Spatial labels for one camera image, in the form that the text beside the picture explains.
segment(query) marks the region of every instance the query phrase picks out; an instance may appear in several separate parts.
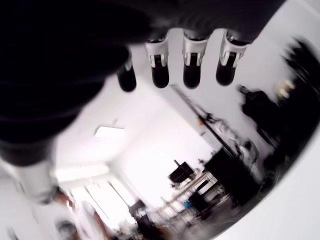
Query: monitor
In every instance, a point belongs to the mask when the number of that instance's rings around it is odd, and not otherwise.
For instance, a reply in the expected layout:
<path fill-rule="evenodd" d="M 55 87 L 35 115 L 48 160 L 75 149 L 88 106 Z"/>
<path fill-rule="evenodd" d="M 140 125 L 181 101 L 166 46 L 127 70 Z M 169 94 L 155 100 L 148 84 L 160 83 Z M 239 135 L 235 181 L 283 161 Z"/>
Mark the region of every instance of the monitor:
<path fill-rule="evenodd" d="M 189 178 L 192 174 L 194 174 L 194 170 L 186 163 L 182 163 L 174 170 L 168 178 L 176 184 L 182 183 L 184 180 Z"/>

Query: ceiling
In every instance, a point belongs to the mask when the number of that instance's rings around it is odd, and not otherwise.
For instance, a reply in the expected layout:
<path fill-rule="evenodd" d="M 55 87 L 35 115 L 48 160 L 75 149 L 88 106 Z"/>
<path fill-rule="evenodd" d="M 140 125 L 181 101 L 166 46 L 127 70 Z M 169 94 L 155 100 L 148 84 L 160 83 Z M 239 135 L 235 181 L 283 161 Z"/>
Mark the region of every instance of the ceiling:
<path fill-rule="evenodd" d="M 134 46 L 132 58 L 137 80 L 135 91 L 123 92 L 117 76 L 108 77 L 98 96 L 58 137 L 55 154 L 57 168 L 114 160 L 152 122 L 160 109 L 168 105 L 137 74 L 149 64 L 147 57 L 144 61 L 139 53 L 143 53 L 143 46 Z M 110 139 L 95 138 L 94 134 L 99 126 L 124 128 L 125 139 L 123 142 L 113 142 Z"/>

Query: table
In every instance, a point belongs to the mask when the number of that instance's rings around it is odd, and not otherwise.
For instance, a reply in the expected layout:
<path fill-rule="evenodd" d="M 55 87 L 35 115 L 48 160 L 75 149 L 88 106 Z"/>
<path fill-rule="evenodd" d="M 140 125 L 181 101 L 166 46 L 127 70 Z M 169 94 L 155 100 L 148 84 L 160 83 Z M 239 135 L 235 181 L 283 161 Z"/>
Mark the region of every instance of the table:
<path fill-rule="evenodd" d="M 209 171 L 205 171 L 205 172 L 201 172 L 200 174 L 198 174 L 195 179 L 193 179 L 192 181 L 190 181 L 187 185 L 185 185 L 184 187 L 182 187 L 179 192 L 170 200 L 167 201 L 164 198 L 163 201 L 165 203 L 164 206 L 158 208 L 155 213 L 158 214 L 165 222 L 167 221 L 161 214 L 161 211 L 163 211 L 166 208 L 171 208 L 176 214 L 177 216 L 182 219 L 182 221 L 184 221 L 186 224 L 188 223 L 188 221 L 186 221 L 183 216 L 180 214 L 179 211 L 177 211 L 171 204 L 173 204 L 175 201 L 177 201 L 180 197 L 182 197 L 184 194 L 188 193 L 189 191 L 192 190 L 192 188 L 197 185 L 198 183 L 200 183 L 202 180 L 206 179 L 210 177 L 210 179 L 213 179 L 212 174 Z M 195 215 L 194 212 L 192 212 L 190 209 L 185 208 L 189 213 Z"/>

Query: white wall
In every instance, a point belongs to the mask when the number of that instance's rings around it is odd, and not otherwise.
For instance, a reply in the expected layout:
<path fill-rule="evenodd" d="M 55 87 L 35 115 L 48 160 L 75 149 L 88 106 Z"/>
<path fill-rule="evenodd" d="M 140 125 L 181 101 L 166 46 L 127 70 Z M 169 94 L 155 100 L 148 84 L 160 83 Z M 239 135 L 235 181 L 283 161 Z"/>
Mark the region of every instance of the white wall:
<path fill-rule="evenodd" d="M 119 156 L 111 169 L 150 207 L 163 204 L 161 196 L 172 196 L 168 175 L 186 161 L 198 167 L 198 159 L 209 159 L 212 148 L 171 107 L 164 106 L 152 124 Z"/>

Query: black fingertip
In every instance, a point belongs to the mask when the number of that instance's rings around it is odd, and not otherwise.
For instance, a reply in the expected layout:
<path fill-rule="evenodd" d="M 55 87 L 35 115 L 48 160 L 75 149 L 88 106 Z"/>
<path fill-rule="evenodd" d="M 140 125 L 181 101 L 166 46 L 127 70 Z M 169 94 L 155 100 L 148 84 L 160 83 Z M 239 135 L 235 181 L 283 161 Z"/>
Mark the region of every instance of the black fingertip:
<path fill-rule="evenodd" d="M 216 69 L 215 78 L 221 86 L 230 85 L 235 77 L 236 68 L 232 66 L 222 66 L 220 61 Z"/>
<path fill-rule="evenodd" d="M 200 84 L 201 66 L 187 66 L 183 68 L 183 82 L 188 89 L 195 89 Z"/>
<path fill-rule="evenodd" d="M 156 66 L 151 68 L 152 80 L 154 85 L 163 89 L 169 84 L 169 69 L 168 66 Z"/>
<path fill-rule="evenodd" d="M 130 93 L 136 89 L 137 80 L 136 80 L 136 75 L 135 75 L 133 66 L 130 68 L 129 71 L 124 69 L 124 71 L 119 72 L 117 76 L 118 76 L 120 88 L 124 92 Z"/>

